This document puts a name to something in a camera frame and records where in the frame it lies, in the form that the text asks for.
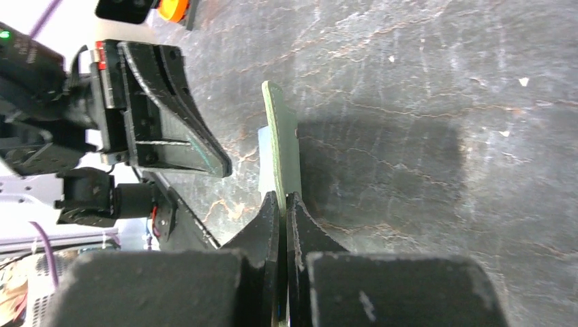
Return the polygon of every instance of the cracked surface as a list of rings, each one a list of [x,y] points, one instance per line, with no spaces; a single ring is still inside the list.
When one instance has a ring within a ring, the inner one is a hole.
[[[578,320],[578,9],[571,0],[201,1],[154,20],[232,158],[167,175],[221,243],[258,212],[263,80],[299,115],[303,198],[353,251],[459,253],[513,326]],[[528,78],[526,87],[521,78]]]

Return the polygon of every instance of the purple cable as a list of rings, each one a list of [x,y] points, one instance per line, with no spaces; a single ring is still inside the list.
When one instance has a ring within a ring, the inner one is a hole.
[[[36,221],[29,221],[29,223],[36,228],[38,234],[40,234],[40,238],[44,243],[44,253],[46,254],[46,261],[48,261],[48,269],[50,269],[50,276],[52,277],[52,284],[54,284],[55,288],[58,288],[58,272],[56,270],[56,260],[54,258],[54,252],[52,251],[52,247],[50,246],[50,241],[48,239],[48,235],[44,232],[42,227]]]
[[[60,2],[62,2],[62,0],[52,0],[50,5],[48,5],[46,10],[44,10],[42,16],[40,16],[40,19],[34,25],[34,28],[32,28],[32,31],[29,34],[30,38],[35,39],[38,36],[38,33],[40,33],[46,22],[48,22],[48,19],[52,16],[52,13],[54,13],[56,8],[60,5]]]

